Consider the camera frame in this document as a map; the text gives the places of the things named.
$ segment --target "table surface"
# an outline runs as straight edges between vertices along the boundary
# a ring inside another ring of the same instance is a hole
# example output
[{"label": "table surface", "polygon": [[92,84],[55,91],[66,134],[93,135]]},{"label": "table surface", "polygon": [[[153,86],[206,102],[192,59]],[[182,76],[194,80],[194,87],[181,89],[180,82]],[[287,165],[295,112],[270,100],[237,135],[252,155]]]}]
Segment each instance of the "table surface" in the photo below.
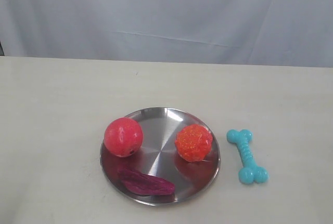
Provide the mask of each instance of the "table surface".
[{"label": "table surface", "polygon": [[[132,202],[106,181],[106,126],[146,107],[190,112],[212,129],[221,171],[201,196]],[[0,223],[332,223],[333,69],[0,58]],[[229,129],[270,179],[238,181]]]}]

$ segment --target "blue bone toy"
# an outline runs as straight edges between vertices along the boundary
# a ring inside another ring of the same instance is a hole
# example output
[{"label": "blue bone toy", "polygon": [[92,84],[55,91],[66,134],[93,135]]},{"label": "blue bone toy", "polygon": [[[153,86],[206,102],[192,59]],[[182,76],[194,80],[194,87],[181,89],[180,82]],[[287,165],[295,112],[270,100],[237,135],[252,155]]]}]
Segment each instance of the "blue bone toy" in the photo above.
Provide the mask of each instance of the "blue bone toy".
[{"label": "blue bone toy", "polygon": [[227,133],[227,141],[235,143],[240,154],[243,168],[238,173],[240,182],[244,184],[263,183],[268,180],[268,173],[265,168],[259,167],[253,158],[249,147],[249,142],[252,141],[252,133],[247,129],[236,131],[229,130]]}]

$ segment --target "white backdrop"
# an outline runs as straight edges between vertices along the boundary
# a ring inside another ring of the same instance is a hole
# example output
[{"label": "white backdrop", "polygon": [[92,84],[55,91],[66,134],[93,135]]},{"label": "white backdrop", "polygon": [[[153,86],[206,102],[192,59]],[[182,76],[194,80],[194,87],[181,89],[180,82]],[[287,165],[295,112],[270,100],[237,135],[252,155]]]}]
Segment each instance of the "white backdrop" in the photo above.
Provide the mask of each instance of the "white backdrop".
[{"label": "white backdrop", "polygon": [[0,0],[6,55],[333,67],[333,0]]}]

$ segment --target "orange ball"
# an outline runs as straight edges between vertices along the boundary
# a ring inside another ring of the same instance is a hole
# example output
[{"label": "orange ball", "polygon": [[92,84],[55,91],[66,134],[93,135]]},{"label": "orange ball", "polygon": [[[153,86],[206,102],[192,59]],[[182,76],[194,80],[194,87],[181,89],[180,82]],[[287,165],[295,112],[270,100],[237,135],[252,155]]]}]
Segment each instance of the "orange ball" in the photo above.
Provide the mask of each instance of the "orange ball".
[{"label": "orange ball", "polygon": [[212,149],[213,136],[199,124],[183,128],[176,137],[175,145],[181,158],[188,162],[202,161]]}]

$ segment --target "stainless steel plate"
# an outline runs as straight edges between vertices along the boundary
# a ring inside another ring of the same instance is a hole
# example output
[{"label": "stainless steel plate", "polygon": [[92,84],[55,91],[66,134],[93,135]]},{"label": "stainless steel plate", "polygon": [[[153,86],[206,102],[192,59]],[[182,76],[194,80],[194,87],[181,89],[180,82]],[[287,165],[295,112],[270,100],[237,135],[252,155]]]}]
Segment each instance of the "stainless steel plate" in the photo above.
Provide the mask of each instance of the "stainless steel plate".
[{"label": "stainless steel plate", "polygon": [[[182,202],[205,190],[215,179],[220,168],[220,150],[215,135],[200,119],[171,108],[148,108],[133,112],[130,117],[143,129],[141,149],[126,158],[112,155],[102,143],[100,162],[111,184],[122,194],[139,203],[151,206]],[[213,136],[211,152],[201,162],[188,163],[176,151],[175,138],[185,126],[200,124]],[[117,167],[128,164],[136,170],[164,178],[175,184],[174,195],[140,196],[128,191],[118,180]]]}]

